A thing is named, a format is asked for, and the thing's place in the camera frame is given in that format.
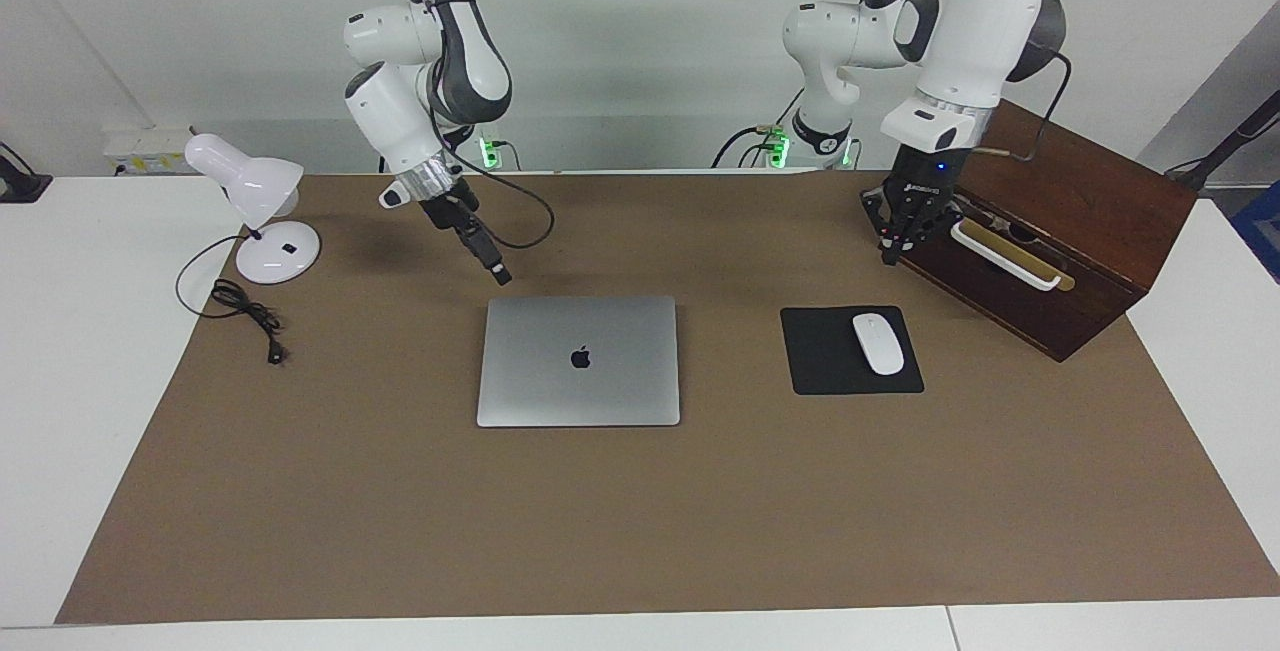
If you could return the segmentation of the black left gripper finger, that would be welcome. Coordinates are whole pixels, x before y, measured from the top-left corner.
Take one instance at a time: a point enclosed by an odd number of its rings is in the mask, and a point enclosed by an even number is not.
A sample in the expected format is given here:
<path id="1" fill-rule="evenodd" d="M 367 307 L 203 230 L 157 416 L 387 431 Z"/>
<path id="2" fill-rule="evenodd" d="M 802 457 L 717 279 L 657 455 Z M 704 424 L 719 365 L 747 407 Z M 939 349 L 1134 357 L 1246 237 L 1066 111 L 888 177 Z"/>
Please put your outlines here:
<path id="1" fill-rule="evenodd" d="M 882 187 L 873 187 L 873 189 L 861 192 L 861 208 L 876 231 L 882 263 L 899 263 L 901 256 L 899 233 L 895 231 L 892 208 L 886 200 Z"/>
<path id="2" fill-rule="evenodd" d="M 961 208 L 943 197 L 904 197 L 896 208 L 896 260 L 960 223 Z"/>

